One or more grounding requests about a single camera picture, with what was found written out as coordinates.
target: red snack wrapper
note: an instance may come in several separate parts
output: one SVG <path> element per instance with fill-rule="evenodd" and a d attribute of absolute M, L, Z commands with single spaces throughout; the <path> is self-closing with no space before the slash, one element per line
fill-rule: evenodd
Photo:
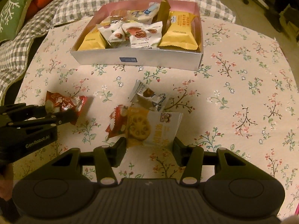
<path fill-rule="evenodd" d="M 86 101 L 86 96 L 78 96 L 71 98 L 63 96 L 60 93 L 51 93 L 47 91 L 45 108 L 47 113 L 57 113 L 67 111 L 68 109 L 72 109 L 76 112 L 78 119 Z"/>
<path fill-rule="evenodd" d="M 124 105 L 118 105 L 110 114 L 110 124 L 106 129 L 108 138 L 119 136 L 125 133 L 128 121 L 127 109 L 128 107 Z"/>

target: pecan snack packet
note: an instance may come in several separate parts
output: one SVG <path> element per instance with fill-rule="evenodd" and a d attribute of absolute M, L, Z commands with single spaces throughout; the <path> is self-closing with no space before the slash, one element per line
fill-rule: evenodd
<path fill-rule="evenodd" d="M 122 28 L 130 37 L 131 48 L 156 48 L 162 38 L 162 21 L 146 25 L 142 23 L 123 24 Z"/>
<path fill-rule="evenodd" d="M 191 22 L 195 15 L 188 12 L 170 12 L 170 27 L 161 39 L 159 46 L 177 46 L 196 50 L 198 44 L 192 34 Z"/>
<path fill-rule="evenodd" d="M 127 148 L 137 145 L 164 147 L 172 151 L 173 140 L 183 114 L 128 108 Z"/>
<path fill-rule="evenodd" d="M 83 106 L 87 102 L 87 99 L 88 97 L 86 96 L 78 96 L 78 97 L 70 98 L 67 96 L 63 96 L 60 93 L 51 93 L 47 91 L 45 109 L 48 114 L 63 112 L 71 109 L 75 111 L 78 119 L 79 115 L 82 112 Z M 71 122 L 71 124 L 75 125 L 77 119 Z"/>
<path fill-rule="evenodd" d="M 168 94 L 156 94 L 140 80 L 136 80 L 135 86 L 129 96 L 130 102 L 151 111 L 162 111 L 168 99 Z"/>
<path fill-rule="evenodd" d="M 111 45 L 113 42 L 122 42 L 126 41 L 126 35 L 122 29 L 122 25 L 124 22 L 119 21 L 116 23 L 100 25 L 97 24 L 98 30 L 101 32 L 103 37 L 107 40 L 107 42 Z"/>

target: white snack wrapper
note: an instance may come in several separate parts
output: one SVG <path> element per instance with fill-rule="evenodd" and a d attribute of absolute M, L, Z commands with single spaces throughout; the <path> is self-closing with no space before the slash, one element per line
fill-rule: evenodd
<path fill-rule="evenodd" d="M 113 42 L 126 41 L 126 35 L 122 29 L 123 23 L 124 22 L 120 21 L 115 24 L 112 23 L 104 26 L 97 24 L 97 28 L 101 32 L 102 36 L 111 45 Z"/>
<path fill-rule="evenodd" d="M 140 80 L 136 80 L 135 86 L 129 96 L 130 102 L 151 111 L 162 111 L 168 99 L 169 94 L 156 94 Z"/>
<path fill-rule="evenodd" d="M 123 31 L 130 37 L 131 48 L 156 48 L 162 38 L 163 23 L 154 24 L 127 23 L 123 24 Z"/>

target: yellow snack packet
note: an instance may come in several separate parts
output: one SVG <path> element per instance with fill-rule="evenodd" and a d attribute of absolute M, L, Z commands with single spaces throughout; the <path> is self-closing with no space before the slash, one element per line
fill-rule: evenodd
<path fill-rule="evenodd" d="M 159 46 L 177 46 L 187 50 L 196 50 L 198 44 L 192 34 L 191 22 L 196 17 L 192 13 L 171 11 L 171 25 L 161 39 Z"/>
<path fill-rule="evenodd" d="M 105 49 L 106 41 L 95 26 L 84 38 L 78 50 Z"/>

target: snack packet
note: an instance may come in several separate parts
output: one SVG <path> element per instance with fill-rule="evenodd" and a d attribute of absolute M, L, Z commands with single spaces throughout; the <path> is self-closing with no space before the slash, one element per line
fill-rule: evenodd
<path fill-rule="evenodd" d="M 121 28 L 124 22 L 120 21 L 115 24 L 97 25 L 98 30 L 108 43 L 126 41 L 126 35 Z"/>
<path fill-rule="evenodd" d="M 130 14 L 130 11 L 125 10 L 125 9 L 113 10 L 110 14 L 110 22 L 116 23 L 119 21 L 125 21 L 125 20 L 127 20 L 127 17 L 129 14 Z"/>
<path fill-rule="evenodd" d="M 167 104 L 169 95 L 166 93 L 156 94 L 142 81 L 136 80 L 135 86 L 129 96 L 132 103 L 151 111 L 162 111 Z"/>
<path fill-rule="evenodd" d="M 95 26 L 84 38 L 78 50 L 105 49 L 106 41 Z"/>
<path fill-rule="evenodd" d="M 162 21 L 162 23 L 163 23 L 162 35 L 164 35 L 166 33 L 166 26 L 167 26 L 168 17 L 169 17 L 169 10 L 170 10 L 169 2 L 167 0 L 161 0 L 158 14 L 156 17 L 153 18 L 153 21 L 152 21 L 152 23 Z"/>
<path fill-rule="evenodd" d="M 49 113 L 58 113 L 67 111 L 69 109 L 74 110 L 77 114 L 77 119 L 82 112 L 82 108 L 85 105 L 88 97 L 78 96 L 74 98 L 66 97 L 60 93 L 51 93 L 47 91 L 45 109 Z"/>
<path fill-rule="evenodd" d="M 192 34 L 191 22 L 195 15 L 188 12 L 170 12 L 171 25 L 161 39 L 159 46 L 178 46 L 196 50 L 197 42 Z"/>
<path fill-rule="evenodd" d="M 150 3 L 148 9 L 143 11 L 131 11 L 128 15 L 129 20 L 134 20 L 143 24 L 151 24 L 153 18 L 159 11 L 159 3 Z"/>
<path fill-rule="evenodd" d="M 151 25 L 142 23 L 123 24 L 122 28 L 130 36 L 131 48 L 156 48 L 162 38 L 162 22 Z"/>
<path fill-rule="evenodd" d="M 128 107 L 124 105 L 118 105 L 110 114 L 110 123 L 106 129 L 108 138 L 119 136 L 125 133 L 128 121 L 127 109 Z"/>
<path fill-rule="evenodd" d="M 160 146 L 172 151 L 173 140 L 183 114 L 161 113 L 142 108 L 128 108 L 127 148 L 144 145 Z"/>

